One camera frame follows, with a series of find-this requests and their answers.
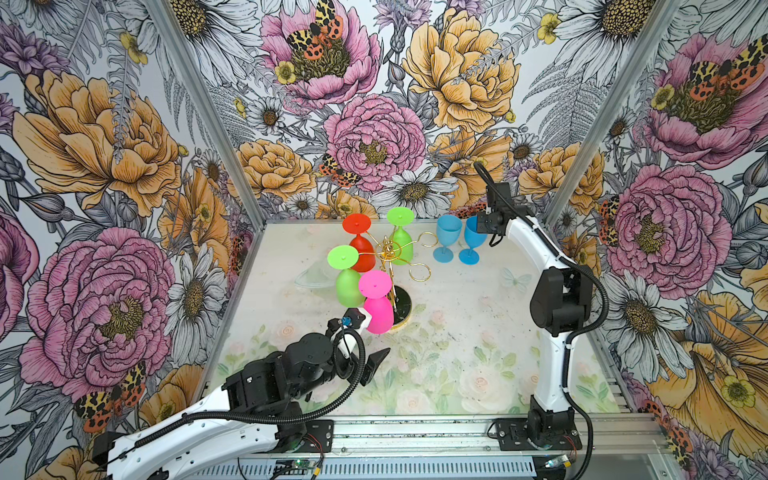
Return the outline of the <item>blue wine glass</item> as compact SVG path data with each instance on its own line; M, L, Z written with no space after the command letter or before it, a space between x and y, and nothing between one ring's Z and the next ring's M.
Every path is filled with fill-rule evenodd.
M480 260L477 248L485 242L486 238L486 234L478 232L478 217L468 218L464 230L466 247L459 252L459 260L465 265L476 265Z
M454 215L443 215L436 223L436 236L439 246L433 251L434 259L439 263L449 263L454 257L451 246L461 234L462 221Z

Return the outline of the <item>blue wine glass front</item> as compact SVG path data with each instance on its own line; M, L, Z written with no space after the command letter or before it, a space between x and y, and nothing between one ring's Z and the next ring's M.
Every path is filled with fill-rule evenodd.
M436 223L436 236L439 246L433 251L434 259L439 263L449 263L454 257L451 246L461 234L462 221L454 215L443 215Z

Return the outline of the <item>pink wine glass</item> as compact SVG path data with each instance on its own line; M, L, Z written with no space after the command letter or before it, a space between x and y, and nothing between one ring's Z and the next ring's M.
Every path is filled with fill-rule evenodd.
M376 335L387 333L394 325L394 310L389 299L393 282L390 275L381 270L364 273L359 290L365 297L363 308L370 316L367 330Z

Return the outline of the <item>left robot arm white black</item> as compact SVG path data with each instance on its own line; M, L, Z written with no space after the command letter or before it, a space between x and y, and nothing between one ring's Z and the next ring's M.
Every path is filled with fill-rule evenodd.
M370 353L357 309L282 351L247 363L223 384L144 430L107 432L93 444L108 479L188 479L249 453L293 452L309 427L368 384L390 351Z

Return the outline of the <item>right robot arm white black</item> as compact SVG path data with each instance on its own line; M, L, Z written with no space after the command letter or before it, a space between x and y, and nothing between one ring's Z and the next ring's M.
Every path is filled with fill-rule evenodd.
M529 311L540 330L539 380L523 426L501 426L499 431L523 435L540 449L578 449L581 440L576 409L563 391L572 350L567 339L583 328L589 317L593 282L572 265L532 211L513 201L508 184L492 183L486 191L488 203L478 214L478 231L492 236L491 245L504 238L510 240L538 269Z

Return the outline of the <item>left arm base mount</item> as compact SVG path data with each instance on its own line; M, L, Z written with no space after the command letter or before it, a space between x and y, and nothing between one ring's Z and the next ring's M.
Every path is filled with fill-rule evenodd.
M269 440L277 444L262 453L329 453L332 449L335 422L312 420L304 424L279 425Z

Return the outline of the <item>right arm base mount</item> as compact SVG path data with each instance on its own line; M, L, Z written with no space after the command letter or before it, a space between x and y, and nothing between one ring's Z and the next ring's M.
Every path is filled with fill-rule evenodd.
M486 436L495 440L501 451L579 451L582 449L577 430L539 432L529 427L528 420L522 417L494 419L486 431Z

